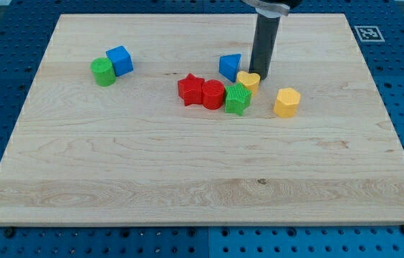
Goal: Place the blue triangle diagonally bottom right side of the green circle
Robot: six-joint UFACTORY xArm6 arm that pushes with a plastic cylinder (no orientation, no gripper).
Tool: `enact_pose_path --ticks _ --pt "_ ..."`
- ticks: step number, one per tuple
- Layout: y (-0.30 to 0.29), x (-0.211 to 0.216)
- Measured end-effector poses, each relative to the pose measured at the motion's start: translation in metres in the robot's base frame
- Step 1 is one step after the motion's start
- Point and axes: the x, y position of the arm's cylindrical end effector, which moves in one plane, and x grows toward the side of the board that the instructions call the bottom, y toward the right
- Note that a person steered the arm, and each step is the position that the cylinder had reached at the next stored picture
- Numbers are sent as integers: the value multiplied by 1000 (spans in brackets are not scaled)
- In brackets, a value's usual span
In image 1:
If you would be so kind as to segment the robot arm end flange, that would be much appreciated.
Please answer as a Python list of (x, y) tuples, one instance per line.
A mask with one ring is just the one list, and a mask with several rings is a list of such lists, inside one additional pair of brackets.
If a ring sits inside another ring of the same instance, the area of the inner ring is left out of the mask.
[(253, 7), (258, 14), (268, 18), (287, 16), (289, 12), (298, 7), (302, 0), (241, 0)]

